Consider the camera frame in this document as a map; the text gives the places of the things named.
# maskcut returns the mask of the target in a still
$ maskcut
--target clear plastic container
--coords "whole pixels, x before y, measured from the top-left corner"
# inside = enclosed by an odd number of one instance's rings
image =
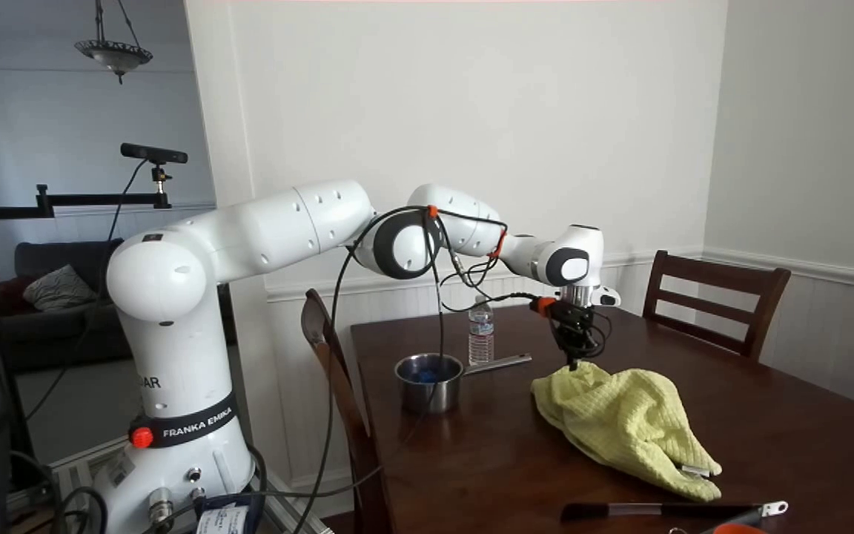
[[[496,359],[496,323],[485,297],[469,309],[469,340],[464,340],[464,360],[488,363]]]

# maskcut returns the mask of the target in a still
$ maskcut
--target ceiling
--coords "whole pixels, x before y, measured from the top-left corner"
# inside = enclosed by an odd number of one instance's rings
[[[125,0],[138,42],[186,42],[183,0]],[[119,0],[104,0],[110,42],[129,42]],[[0,0],[0,39],[61,39],[94,34],[91,0]]]

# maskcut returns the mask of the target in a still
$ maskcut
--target yellow towel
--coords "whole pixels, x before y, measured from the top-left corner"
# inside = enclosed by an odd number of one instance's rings
[[[672,381],[656,371],[608,372],[592,360],[534,378],[539,414],[590,458],[688,497],[721,497],[721,461],[690,432]]]

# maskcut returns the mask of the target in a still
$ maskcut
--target sofa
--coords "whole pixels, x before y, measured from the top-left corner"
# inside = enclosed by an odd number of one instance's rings
[[[0,347],[12,372],[129,359],[104,289],[122,239],[17,242],[15,276],[0,282]]]

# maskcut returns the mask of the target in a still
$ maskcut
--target ceiling light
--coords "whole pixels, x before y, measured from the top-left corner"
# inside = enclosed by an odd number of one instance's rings
[[[104,4],[100,4],[100,0],[94,0],[94,39],[76,42],[75,48],[83,55],[106,65],[119,76],[119,83],[125,83],[125,74],[135,65],[152,61],[155,52],[138,45],[132,24],[128,18],[125,0],[119,0],[119,9],[125,13],[125,24],[128,24],[132,42],[106,42],[104,39]]]

